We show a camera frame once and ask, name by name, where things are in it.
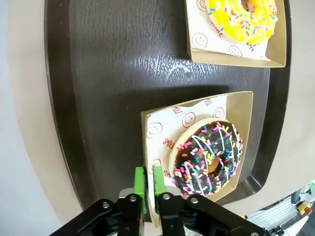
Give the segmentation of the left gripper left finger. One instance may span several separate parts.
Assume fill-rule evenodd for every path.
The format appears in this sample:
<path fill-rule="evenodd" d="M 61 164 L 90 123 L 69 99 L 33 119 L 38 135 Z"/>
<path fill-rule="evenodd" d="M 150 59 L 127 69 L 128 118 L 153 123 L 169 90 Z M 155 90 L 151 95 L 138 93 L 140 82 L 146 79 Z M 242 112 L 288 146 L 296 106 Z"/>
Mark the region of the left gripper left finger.
<path fill-rule="evenodd" d="M 119 193 L 116 202 L 100 199 L 53 236 L 139 236 L 143 233 L 146 210 L 146 176 L 144 167 L 136 167 L 134 186 Z"/>

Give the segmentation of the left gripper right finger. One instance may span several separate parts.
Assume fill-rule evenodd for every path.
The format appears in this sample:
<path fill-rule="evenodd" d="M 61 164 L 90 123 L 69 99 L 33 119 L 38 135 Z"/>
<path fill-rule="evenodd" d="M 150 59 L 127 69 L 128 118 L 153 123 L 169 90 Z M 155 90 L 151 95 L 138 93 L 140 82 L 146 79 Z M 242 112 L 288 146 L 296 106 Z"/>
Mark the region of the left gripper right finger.
<path fill-rule="evenodd" d="M 187 199 L 165 186 L 163 169 L 153 167 L 156 212 L 164 236 L 184 236 L 185 228 L 203 236 L 263 236 L 265 230 L 211 200 L 194 194 Z"/>

